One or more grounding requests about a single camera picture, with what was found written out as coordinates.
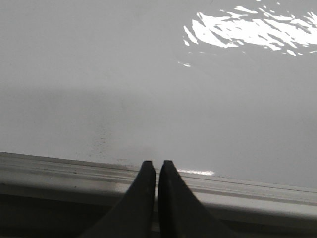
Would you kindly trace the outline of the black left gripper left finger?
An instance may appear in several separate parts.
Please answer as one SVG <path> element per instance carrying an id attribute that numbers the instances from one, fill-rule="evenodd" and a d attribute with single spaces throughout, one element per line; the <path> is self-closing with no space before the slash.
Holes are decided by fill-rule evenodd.
<path id="1" fill-rule="evenodd" d="M 144 161 L 122 199 L 81 238 L 148 238 L 151 233 L 156 172 Z"/>

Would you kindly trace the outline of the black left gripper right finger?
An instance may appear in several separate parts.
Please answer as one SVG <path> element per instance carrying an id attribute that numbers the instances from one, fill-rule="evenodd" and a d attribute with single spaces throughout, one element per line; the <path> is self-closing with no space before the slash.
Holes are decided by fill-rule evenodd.
<path id="1" fill-rule="evenodd" d="M 165 160 L 158 183 L 158 216 L 162 238 L 237 238 L 203 206 L 172 161 Z"/>

